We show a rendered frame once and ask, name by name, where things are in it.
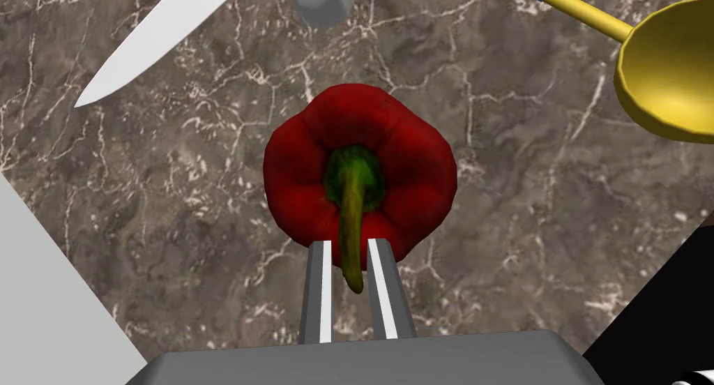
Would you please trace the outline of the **grey faceted object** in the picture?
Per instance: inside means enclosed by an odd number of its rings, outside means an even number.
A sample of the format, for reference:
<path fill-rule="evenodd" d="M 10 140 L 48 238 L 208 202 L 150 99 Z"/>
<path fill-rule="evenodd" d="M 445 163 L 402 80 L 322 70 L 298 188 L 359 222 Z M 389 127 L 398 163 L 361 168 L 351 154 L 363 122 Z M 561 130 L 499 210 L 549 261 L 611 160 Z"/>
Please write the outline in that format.
<path fill-rule="evenodd" d="M 310 27 L 327 29 L 345 21 L 355 0 L 292 0 L 297 13 Z"/>

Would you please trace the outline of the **white knife blade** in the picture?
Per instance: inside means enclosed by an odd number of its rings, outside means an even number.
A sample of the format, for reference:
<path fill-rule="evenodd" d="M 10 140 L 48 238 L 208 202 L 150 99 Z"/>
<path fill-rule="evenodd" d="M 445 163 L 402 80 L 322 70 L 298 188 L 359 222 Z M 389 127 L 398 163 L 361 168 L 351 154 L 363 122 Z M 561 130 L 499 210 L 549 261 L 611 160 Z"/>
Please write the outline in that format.
<path fill-rule="evenodd" d="M 76 107 L 118 91 L 159 61 L 228 0 L 160 0 L 101 66 Z"/>

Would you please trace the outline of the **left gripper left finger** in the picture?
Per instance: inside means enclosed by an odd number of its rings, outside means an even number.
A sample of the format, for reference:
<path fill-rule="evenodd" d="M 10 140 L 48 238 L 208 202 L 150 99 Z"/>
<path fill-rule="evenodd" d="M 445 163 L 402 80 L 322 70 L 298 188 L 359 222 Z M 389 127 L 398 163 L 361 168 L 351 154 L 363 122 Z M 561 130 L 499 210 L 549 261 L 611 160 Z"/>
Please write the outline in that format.
<path fill-rule="evenodd" d="M 333 340 L 332 242 L 315 241 L 308 249 L 299 344 Z"/>

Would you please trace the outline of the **red bell pepper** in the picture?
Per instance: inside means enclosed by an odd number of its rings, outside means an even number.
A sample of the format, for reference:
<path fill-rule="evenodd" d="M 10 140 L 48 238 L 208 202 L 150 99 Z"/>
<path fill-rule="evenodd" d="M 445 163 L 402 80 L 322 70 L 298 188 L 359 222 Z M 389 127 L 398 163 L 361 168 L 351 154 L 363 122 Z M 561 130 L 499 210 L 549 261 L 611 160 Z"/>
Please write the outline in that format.
<path fill-rule="evenodd" d="M 368 241 L 399 261 L 452 208 L 457 167 L 449 143 L 375 86 L 327 88 L 271 135 L 264 189 L 278 227 L 295 242 L 333 242 L 333 264 L 364 288 Z"/>

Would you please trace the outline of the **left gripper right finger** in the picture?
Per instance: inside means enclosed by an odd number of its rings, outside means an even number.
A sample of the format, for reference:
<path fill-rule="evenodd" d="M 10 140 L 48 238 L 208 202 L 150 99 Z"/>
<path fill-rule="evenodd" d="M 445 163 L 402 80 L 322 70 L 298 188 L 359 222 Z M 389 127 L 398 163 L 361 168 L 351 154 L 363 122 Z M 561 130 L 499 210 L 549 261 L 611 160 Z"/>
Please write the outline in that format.
<path fill-rule="evenodd" d="M 394 254 L 386 239 L 368 240 L 368 291 L 374 338 L 415 338 L 416 328 Z"/>

